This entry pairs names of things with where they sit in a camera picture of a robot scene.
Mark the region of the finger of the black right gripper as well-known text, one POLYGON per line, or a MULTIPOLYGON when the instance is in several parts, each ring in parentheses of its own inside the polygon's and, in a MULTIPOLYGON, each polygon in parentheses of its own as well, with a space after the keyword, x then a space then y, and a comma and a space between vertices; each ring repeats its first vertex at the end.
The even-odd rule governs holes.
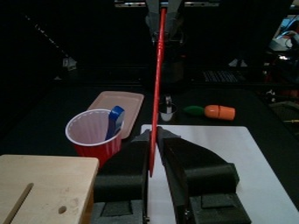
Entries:
POLYGON ((183 0, 169 0, 169 8, 167 8, 167 29, 177 29, 182 23, 182 7, 183 0))
POLYGON ((159 0, 146 0, 146 5, 149 9, 147 23, 153 30, 159 29, 161 20, 161 3, 159 0))

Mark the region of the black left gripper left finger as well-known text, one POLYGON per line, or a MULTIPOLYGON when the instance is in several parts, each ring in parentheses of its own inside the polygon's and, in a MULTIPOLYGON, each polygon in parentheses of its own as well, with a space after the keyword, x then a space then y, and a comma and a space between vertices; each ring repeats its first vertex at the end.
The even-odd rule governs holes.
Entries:
POLYGON ((91 224, 146 224, 150 130, 134 138, 99 170, 91 224))

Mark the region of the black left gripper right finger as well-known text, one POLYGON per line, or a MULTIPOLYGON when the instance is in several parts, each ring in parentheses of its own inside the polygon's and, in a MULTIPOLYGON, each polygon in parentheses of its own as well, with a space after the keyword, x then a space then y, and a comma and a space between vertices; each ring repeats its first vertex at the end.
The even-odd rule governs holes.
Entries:
POLYGON ((252 224, 237 194, 237 166, 162 127, 157 142, 177 224, 252 224))

